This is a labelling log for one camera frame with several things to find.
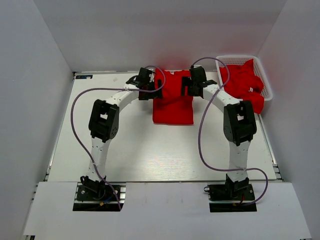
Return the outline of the red t shirts in basket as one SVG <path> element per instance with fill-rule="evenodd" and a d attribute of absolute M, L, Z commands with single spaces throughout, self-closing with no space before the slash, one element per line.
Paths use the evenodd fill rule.
<path fill-rule="evenodd" d="M 254 60 L 250 59 L 243 65 L 228 64 L 229 81 L 224 90 L 237 99 L 250 101 L 253 111 L 260 114 L 264 108 L 265 99 L 261 95 L 264 83 L 255 75 Z"/>

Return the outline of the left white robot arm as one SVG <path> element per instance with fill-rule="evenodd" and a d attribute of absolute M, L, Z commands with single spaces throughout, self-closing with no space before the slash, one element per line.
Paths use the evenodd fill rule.
<path fill-rule="evenodd" d="M 122 89 L 106 100 L 97 99 L 93 103 L 88 129 L 91 136 L 90 163 L 86 178 L 95 182 L 106 181 L 106 160 L 112 139 L 118 133 L 120 112 L 131 102 L 153 99 L 164 87 L 151 81 L 154 73 L 151 66 L 142 67 L 135 77 L 131 77 Z"/>

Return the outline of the red t shirt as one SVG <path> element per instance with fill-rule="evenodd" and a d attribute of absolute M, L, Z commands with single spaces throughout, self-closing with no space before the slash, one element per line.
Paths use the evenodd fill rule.
<path fill-rule="evenodd" d="M 188 70 L 165 71 L 155 70 L 155 85 L 162 80 L 163 98 L 153 99 L 152 120 L 158 125 L 193 125 L 193 97 L 181 95 L 182 77 L 190 77 Z"/>

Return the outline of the blue table label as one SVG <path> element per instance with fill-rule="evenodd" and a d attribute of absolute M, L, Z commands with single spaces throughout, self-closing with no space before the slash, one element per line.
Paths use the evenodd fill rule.
<path fill-rule="evenodd" d="M 76 79 L 92 79 L 93 75 L 76 75 Z"/>

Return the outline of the white plastic basket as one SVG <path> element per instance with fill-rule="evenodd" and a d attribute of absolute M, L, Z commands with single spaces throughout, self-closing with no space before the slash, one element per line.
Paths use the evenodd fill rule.
<path fill-rule="evenodd" d="M 243 66 L 247 61 L 253 60 L 254 74 L 257 77 L 259 77 L 263 83 L 263 89 L 262 89 L 261 95 L 263 96 L 265 102 L 272 100 L 273 93 L 271 90 L 271 86 L 269 84 L 264 68 L 258 57 L 254 55 L 220 55 L 220 56 L 217 56 L 216 58 L 222 61 L 225 65 L 237 65 L 237 66 Z"/>

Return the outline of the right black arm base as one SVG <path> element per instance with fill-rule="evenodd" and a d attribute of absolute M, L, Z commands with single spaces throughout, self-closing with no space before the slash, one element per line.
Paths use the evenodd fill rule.
<path fill-rule="evenodd" d="M 253 186 L 246 177 L 233 182 L 228 176 L 224 184 L 208 184 L 203 188 L 208 194 L 211 213 L 248 213 L 256 212 Z"/>

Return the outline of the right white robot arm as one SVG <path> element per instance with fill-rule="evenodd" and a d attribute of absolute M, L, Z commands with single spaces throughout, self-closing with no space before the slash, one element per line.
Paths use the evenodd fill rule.
<path fill-rule="evenodd" d="M 182 78 L 181 95 L 201 97 L 223 113 L 223 133 L 229 142 L 229 166 L 223 170 L 231 183 L 225 188 L 226 195 L 236 200 L 244 193 L 240 182 L 248 181 L 248 151 L 257 125 L 253 105 L 239 100 L 221 89 L 214 80 L 207 80 L 201 66 L 191 66 L 190 77 Z"/>

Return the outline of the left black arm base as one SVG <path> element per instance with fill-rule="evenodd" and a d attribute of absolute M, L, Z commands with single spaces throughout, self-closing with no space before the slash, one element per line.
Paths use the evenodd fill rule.
<path fill-rule="evenodd" d="M 82 176 L 77 184 L 72 210 L 74 212 L 119 212 L 126 197 L 124 183 L 108 185 L 104 181 Z"/>

